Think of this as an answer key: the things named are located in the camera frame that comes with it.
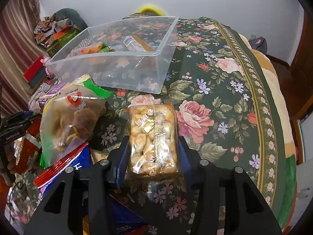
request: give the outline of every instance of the black cable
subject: black cable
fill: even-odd
[[[10,206],[10,203],[11,203],[11,197],[12,197],[12,193],[13,193],[13,191],[14,191],[14,189],[17,187],[18,189],[23,189],[23,186],[24,186],[24,184],[21,182],[21,181],[18,181],[17,183],[15,183],[14,182],[14,186],[13,186],[13,189],[12,189],[12,191],[11,191],[11,193],[10,193],[10,196],[9,196],[9,203],[7,203],[8,205],[9,205],[9,210],[10,210],[10,218],[9,218],[9,223],[11,223],[11,217],[12,217],[12,214],[11,214],[11,206]]]

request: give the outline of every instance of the pink plush toy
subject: pink plush toy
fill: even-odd
[[[43,66],[46,67],[46,74],[53,78],[54,77],[54,72],[53,72],[53,69],[52,67],[49,65],[48,61],[50,60],[51,58],[49,56],[44,56],[43,59],[41,59],[40,61],[43,63]]]

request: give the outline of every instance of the floral border trim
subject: floral border trim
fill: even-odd
[[[277,182],[278,150],[276,149],[277,141],[272,112],[267,96],[264,93],[264,86],[249,56],[241,49],[232,32],[227,29],[226,26],[215,20],[214,23],[218,26],[221,34],[225,37],[225,40],[231,47],[234,56],[239,60],[252,94],[255,112],[258,118],[258,132],[260,140],[259,151],[261,163],[258,171],[259,176],[257,187],[266,202],[270,207],[272,207]],[[266,168],[269,168],[267,178],[269,178],[268,180],[273,180],[273,183],[270,181],[264,184],[264,172],[267,172]]]

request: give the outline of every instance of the wall outlet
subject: wall outlet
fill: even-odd
[[[256,38],[256,35],[255,34],[250,34],[250,40],[253,40]]]

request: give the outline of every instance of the baseboard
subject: baseboard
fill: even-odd
[[[277,57],[268,55],[268,54],[266,54],[266,56],[267,56],[267,58],[268,58],[269,60],[271,60],[271,61],[273,61],[273,62],[276,62],[276,63],[279,63],[279,64],[285,66],[288,70],[290,69],[290,65],[289,65],[287,62],[285,62],[285,61],[283,61],[283,60],[280,60],[280,59],[277,58]]]

